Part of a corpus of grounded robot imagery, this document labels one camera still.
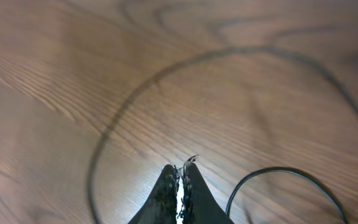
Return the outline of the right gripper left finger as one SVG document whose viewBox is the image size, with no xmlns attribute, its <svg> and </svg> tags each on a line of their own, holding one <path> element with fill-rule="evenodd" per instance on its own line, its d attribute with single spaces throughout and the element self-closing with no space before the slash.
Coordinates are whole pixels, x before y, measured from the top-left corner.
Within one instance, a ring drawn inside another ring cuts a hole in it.
<svg viewBox="0 0 358 224">
<path fill-rule="evenodd" d="M 178 180 L 176 167 L 167 164 L 129 224 L 176 224 Z"/>
</svg>

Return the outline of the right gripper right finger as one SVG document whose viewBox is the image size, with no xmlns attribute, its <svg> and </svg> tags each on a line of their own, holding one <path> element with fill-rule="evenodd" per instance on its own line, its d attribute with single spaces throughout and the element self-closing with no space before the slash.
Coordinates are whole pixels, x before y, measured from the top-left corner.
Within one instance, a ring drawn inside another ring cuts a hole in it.
<svg viewBox="0 0 358 224">
<path fill-rule="evenodd" d="M 181 217 L 184 224 L 233 224 L 215 201 L 195 161 L 199 155 L 185 161 L 181 179 L 183 198 Z"/>
</svg>

